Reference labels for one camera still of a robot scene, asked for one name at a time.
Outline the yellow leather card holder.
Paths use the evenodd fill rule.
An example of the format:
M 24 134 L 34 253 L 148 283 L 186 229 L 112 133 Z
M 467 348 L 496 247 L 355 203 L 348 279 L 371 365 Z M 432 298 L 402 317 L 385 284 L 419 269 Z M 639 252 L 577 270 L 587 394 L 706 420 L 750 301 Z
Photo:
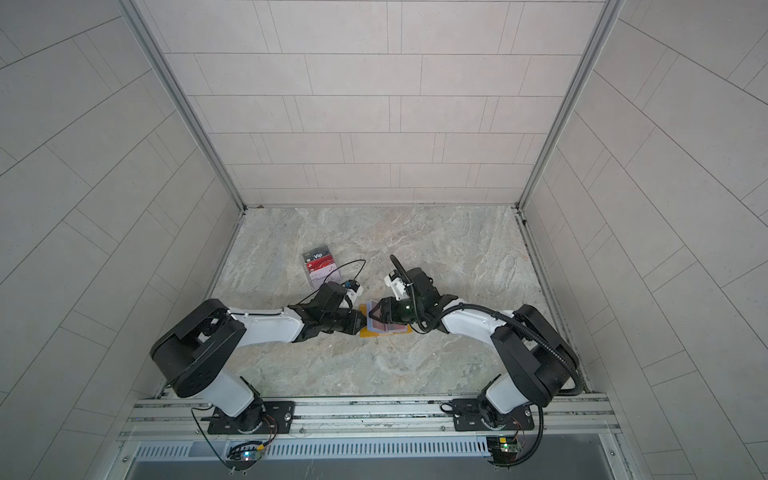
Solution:
M 369 310 L 373 306 L 374 306 L 373 301 L 368 301 L 364 304 L 359 305 L 359 310 L 366 317 L 366 325 L 359 332 L 359 336 L 361 338 L 374 338 L 374 337 L 382 337 L 387 335 L 413 333 L 413 329 L 409 325 L 387 324 L 371 318 L 369 315 Z

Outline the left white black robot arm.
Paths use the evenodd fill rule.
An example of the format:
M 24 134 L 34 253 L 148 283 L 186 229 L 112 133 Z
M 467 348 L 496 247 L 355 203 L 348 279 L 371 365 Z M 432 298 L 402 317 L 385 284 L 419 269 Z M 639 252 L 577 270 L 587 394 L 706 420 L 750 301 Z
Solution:
M 238 311 L 211 298 L 151 347 L 150 358 L 180 398 L 199 397 L 249 431 L 261 422 L 262 400 L 248 382 L 226 369 L 239 348 L 299 343 L 321 333 L 358 334 L 366 316 L 354 308 L 355 280 L 322 284 L 314 297 L 275 311 Z

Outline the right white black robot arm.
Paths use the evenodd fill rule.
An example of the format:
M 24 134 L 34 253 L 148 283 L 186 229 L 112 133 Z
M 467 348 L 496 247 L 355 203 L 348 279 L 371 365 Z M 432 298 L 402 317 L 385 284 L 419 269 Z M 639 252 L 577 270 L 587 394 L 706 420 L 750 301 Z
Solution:
M 519 407 L 544 408 L 557 395 L 584 391 L 577 355 L 535 307 L 524 304 L 504 312 L 442 294 L 420 268 L 397 267 L 385 284 L 392 295 L 371 310 L 376 321 L 411 325 L 424 334 L 439 330 L 495 348 L 506 372 L 477 399 L 477 412 L 488 426 L 505 426 Z

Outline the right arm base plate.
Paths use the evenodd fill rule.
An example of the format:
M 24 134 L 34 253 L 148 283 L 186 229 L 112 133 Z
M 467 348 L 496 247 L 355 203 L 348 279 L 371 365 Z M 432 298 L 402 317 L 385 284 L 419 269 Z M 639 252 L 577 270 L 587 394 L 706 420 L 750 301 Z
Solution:
M 454 398 L 440 405 L 443 413 L 452 417 L 458 432 L 534 429 L 531 410 L 518 406 L 508 413 L 499 413 L 488 401 L 477 398 Z

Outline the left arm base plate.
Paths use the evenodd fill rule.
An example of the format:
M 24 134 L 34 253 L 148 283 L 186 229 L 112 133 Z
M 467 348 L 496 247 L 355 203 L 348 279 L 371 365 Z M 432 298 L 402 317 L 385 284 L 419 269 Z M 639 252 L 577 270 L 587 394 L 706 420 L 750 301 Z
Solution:
M 237 417 L 229 417 L 218 407 L 208 421 L 211 435 L 274 435 L 290 432 L 296 403 L 259 400 Z

